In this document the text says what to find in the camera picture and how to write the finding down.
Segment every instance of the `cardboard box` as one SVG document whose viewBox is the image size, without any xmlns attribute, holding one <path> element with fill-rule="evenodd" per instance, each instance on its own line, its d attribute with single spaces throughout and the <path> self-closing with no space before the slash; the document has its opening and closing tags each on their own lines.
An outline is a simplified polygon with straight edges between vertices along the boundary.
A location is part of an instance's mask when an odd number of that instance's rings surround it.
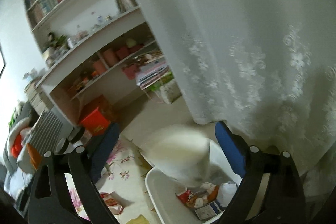
<svg viewBox="0 0 336 224">
<path fill-rule="evenodd" d="M 117 120 L 117 114 L 103 95 L 86 104 L 79 118 L 80 124 L 93 136 L 103 134 L 110 123 Z"/>
</svg>

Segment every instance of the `white cloth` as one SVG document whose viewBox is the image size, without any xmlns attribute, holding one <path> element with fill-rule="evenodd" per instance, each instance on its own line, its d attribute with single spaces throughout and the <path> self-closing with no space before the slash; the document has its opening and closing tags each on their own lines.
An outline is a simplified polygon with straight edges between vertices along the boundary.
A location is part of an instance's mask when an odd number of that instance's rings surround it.
<svg viewBox="0 0 336 224">
<path fill-rule="evenodd" d="M 137 0 L 199 124 L 226 120 L 300 174 L 336 140 L 336 0 Z"/>
</svg>

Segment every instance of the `white basket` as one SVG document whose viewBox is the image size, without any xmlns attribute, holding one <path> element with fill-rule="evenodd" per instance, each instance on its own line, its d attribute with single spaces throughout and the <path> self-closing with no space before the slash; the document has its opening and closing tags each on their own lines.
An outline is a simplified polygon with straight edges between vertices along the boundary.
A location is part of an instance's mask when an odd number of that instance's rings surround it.
<svg viewBox="0 0 336 224">
<path fill-rule="evenodd" d="M 214 142 L 210 142 L 210 170 L 220 168 L 229 179 L 239 185 L 241 177 L 232 171 L 222 149 Z M 208 221 L 199 220 L 194 213 L 189 210 L 176 197 L 176 190 L 179 185 L 154 167 L 151 169 L 145 179 L 148 194 L 153 202 L 155 210 L 162 224 L 210 224 L 218 220 L 222 213 L 211 218 Z"/>
</svg>

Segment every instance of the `white curtain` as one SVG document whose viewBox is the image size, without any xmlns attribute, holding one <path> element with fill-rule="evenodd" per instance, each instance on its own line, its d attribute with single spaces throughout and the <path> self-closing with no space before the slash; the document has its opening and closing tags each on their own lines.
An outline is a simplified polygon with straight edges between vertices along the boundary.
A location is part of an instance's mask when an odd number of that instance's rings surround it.
<svg viewBox="0 0 336 224">
<path fill-rule="evenodd" d="M 289 151 L 336 140 L 336 0 L 138 0 L 195 120 Z"/>
</svg>

